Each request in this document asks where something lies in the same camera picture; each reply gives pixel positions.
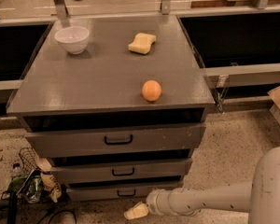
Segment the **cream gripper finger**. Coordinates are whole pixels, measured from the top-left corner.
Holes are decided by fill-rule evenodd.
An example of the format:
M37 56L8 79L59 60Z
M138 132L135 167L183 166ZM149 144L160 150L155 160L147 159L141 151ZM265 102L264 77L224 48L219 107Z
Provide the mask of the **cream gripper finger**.
M133 219L138 219L141 217L146 217L148 215L149 211L147 208L147 205L145 203L137 203L134 207L128 209L124 213L124 217L127 220L133 220Z

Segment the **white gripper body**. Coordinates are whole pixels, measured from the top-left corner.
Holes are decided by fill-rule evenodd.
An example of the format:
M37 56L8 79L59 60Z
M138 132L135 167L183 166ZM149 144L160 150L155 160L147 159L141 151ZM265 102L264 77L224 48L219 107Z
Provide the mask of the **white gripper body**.
M149 212L158 216L171 215L172 209L169 205L169 194L170 191L165 189L152 190L146 198Z

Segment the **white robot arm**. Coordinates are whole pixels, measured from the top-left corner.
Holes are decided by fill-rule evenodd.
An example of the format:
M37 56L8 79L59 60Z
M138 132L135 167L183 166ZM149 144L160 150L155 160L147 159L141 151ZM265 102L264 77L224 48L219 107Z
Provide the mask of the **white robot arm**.
M155 189L124 216L192 216L201 209L246 212L248 224L280 224L280 147L259 159L250 181L205 190Z

